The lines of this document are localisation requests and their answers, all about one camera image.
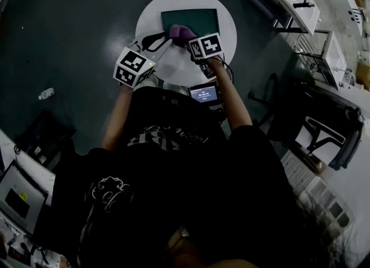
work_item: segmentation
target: dark floor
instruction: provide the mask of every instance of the dark floor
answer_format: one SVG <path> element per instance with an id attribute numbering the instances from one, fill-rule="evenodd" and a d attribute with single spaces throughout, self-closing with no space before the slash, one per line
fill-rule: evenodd
<path id="1" fill-rule="evenodd" d="M 99 146 L 119 90 L 112 73 L 151 0 L 9 0 L 0 37 L 0 128 L 14 138 L 45 108 L 77 129 L 76 151 Z M 294 75 L 297 59 L 271 23 L 245 0 L 219 0 L 238 31 L 231 67 L 235 86 L 253 118 L 263 107 L 247 100 L 262 95 L 271 73 L 280 82 Z M 38 100 L 46 88 L 55 95 Z"/>

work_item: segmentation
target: black t-shirt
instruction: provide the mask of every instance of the black t-shirt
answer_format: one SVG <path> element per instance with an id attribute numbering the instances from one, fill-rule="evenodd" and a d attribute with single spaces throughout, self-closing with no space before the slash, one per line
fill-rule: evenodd
<path id="1" fill-rule="evenodd" d="M 266 224 L 294 195 L 258 128 L 241 126 L 226 140 L 214 118 L 187 96 L 141 88 L 116 152 L 62 157 L 52 208 L 71 263 L 156 266 L 180 226 L 220 259 L 248 249 L 258 263 Z M 241 236 L 253 244 L 238 244 Z"/>

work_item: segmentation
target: white round table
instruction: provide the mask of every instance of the white round table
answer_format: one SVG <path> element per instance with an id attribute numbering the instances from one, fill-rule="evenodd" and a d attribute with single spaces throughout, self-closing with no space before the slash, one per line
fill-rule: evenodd
<path id="1" fill-rule="evenodd" d="M 236 49 L 236 27 L 229 11 L 218 0 L 153 0 L 139 17 L 136 36 L 147 31 L 163 30 L 161 12 L 182 9 L 217 9 L 225 62 L 229 64 Z M 182 86 L 193 86 L 210 81 L 201 72 L 199 66 L 190 60 L 190 53 L 174 44 L 167 49 L 158 62 L 155 74 L 165 82 Z"/>

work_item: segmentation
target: green cutting mat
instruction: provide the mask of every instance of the green cutting mat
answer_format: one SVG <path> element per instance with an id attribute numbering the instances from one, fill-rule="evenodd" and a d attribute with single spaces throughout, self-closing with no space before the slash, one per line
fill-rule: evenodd
<path id="1" fill-rule="evenodd" d="M 162 12 L 163 30 L 169 34 L 172 25 L 185 25 L 198 37 L 220 33 L 217 9 L 187 9 Z"/>

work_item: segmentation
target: faucet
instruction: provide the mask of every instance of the faucet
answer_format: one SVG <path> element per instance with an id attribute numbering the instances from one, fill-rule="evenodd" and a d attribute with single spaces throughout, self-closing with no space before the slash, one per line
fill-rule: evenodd
<path id="1" fill-rule="evenodd" d="M 294 8 L 301 8 L 301 7 L 314 7 L 313 3 L 308 3 L 307 0 L 303 0 L 303 3 L 294 3 Z"/>

